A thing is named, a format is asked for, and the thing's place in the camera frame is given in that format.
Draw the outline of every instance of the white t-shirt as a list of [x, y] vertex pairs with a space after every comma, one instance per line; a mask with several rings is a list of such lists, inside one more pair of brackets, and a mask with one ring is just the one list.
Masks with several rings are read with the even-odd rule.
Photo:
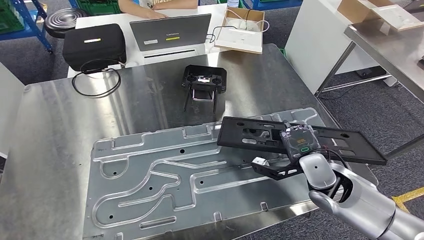
[[140, 6], [142, 6], [143, 8], [153, 8], [153, 5], [158, 4], [158, 3], [166, 3], [169, 2], [171, 0], [139, 0], [140, 1]]

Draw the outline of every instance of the black case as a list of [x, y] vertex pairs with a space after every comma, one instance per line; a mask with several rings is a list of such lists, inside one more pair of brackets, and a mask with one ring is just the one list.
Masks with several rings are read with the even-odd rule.
[[117, 61], [125, 63], [127, 52], [122, 29], [112, 23], [70, 30], [65, 35], [63, 58], [78, 72], [85, 63], [84, 71], [104, 69]]

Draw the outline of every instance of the black plastic tray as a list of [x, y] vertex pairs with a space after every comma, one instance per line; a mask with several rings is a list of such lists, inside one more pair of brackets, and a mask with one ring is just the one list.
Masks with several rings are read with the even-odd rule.
[[[319, 144], [336, 151], [346, 162], [387, 164], [385, 156], [359, 131], [321, 126], [312, 128]], [[224, 117], [217, 144], [230, 148], [287, 154], [279, 134], [285, 129], [287, 127], [283, 122]], [[331, 159], [336, 160], [337, 157], [332, 155]]]

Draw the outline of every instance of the aluminum plate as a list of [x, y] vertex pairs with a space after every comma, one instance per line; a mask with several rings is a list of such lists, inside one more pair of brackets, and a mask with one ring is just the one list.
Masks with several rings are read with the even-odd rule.
[[[313, 108], [254, 119], [324, 126]], [[221, 122], [145, 132], [94, 143], [83, 238], [133, 240], [306, 201], [303, 174], [274, 181], [255, 157], [284, 155], [217, 146]]]

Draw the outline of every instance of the black cord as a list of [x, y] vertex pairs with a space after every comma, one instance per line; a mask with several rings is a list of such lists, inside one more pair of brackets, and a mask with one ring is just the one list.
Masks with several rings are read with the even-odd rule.
[[356, 88], [357, 86], [359, 86], [359, 84], [351, 87], [349, 90], [345, 91], [340, 96], [337, 96], [337, 97], [334, 97], [334, 98], [325, 98], [325, 97], [318, 97], [318, 98], [319, 99], [322, 99], [322, 100], [336, 100], [336, 99], [339, 99], [339, 98], [343, 97], [344, 95], [346, 95], [348, 92], [350, 92], [352, 89]]
[[213, 35], [213, 34], [206, 34], [206, 36], [212, 36], [211, 38], [210, 38], [210, 41], [209, 41], [209, 43], [211, 44], [211, 43], [213, 43], [213, 42], [215, 42], [215, 35]]
[[246, 15], [246, 31], [248, 30], [248, 17], [249, 17], [249, 13], [251, 12], [252, 9], [249, 9], [247, 11], [247, 15]]
[[103, 98], [103, 97], [106, 97], [106, 96], [112, 94], [113, 92], [115, 92], [120, 87], [120, 85], [121, 85], [121, 75], [119, 74], [119, 72], [117, 70], [115, 70], [113, 68], [108, 68], [106, 70], [105, 69], [102, 69], [101, 72], [107, 72], [107, 71], [112, 70], [113, 72], [115, 72], [118, 75], [118, 81], [116, 82], [116, 84], [111, 89], [109, 89], [109, 90], [107, 90], [105, 92], [99, 93], [99, 94], [85, 94], [85, 93], [82, 93], [80, 90], [78, 90], [77, 85], [75, 84], [75, 81], [76, 81], [76, 79], [77, 79], [77, 77], [79, 75], [81, 75], [81, 74], [87, 75], [87, 74], [92, 74], [92, 73], [98, 73], [98, 70], [99, 70], [99, 69], [83, 70], [84, 69], [84, 66], [86, 66], [87, 64], [92, 63], [92, 62], [105, 61], [105, 60], [106, 61], [114, 61], [114, 62], [117, 62], [118, 64], [122, 64], [121, 62], [119, 62], [116, 59], [108, 59], [108, 58], [94, 59], [94, 60], [90, 60], [90, 61], [87, 61], [84, 64], [82, 64], [81, 67], [79, 68], [79, 70], [81, 72], [78, 73], [77, 75], [73, 76], [72, 81], [71, 81], [71, 84], [72, 84], [73, 89], [78, 94], [80, 94], [80, 95], [82, 95], [84, 97], [88, 97], [88, 98]]
[[327, 151], [327, 153], [328, 153], [328, 158], [329, 158], [328, 160], [330, 160], [330, 153], [332, 153], [332, 154], [336, 155], [336, 156], [337, 156], [337, 158], [340, 160], [341, 164], [343, 164], [343, 166], [344, 166], [345, 168], [350, 169], [350, 168], [349, 168], [349, 166], [348, 166], [348, 164], [347, 164], [347, 163], [346, 163], [346, 161], [343, 159], [343, 157], [342, 157], [342, 156], [340, 156], [340, 154], [338, 154], [337, 152], [335, 152], [335, 151], [333, 151], [333, 150], [331, 150], [331, 149], [328, 149], [328, 148], [317, 148], [317, 149], [314, 149], [314, 150], [308, 151], [308, 152], [306, 152], [305, 154], [301, 155], [301, 156], [299, 157], [299, 159], [301, 159], [302, 157], [304, 157], [304, 156], [306, 156], [306, 155], [309, 155], [309, 154], [312, 154], [312, 153], [315, 153], [315, 152], [320, 152], [320, 151]]
[[213, 37], [213, 38], [210, 38], [210, 41], [209, 41], [210, 44], [215, 42], [215, 39], [217, 38], [217, 36], [215, 36], [215, 34], [214, 34], [215, 29], [217, 29], [217, 28], [235, 28], [235, 29], [237, 29], [237, 27], [235, 27], [235, 26], [216, 26], [216, 27], [214, 27], [213, 30], [212, 30], [212, 33], [206, 34], [206, 36], [211, 35]]

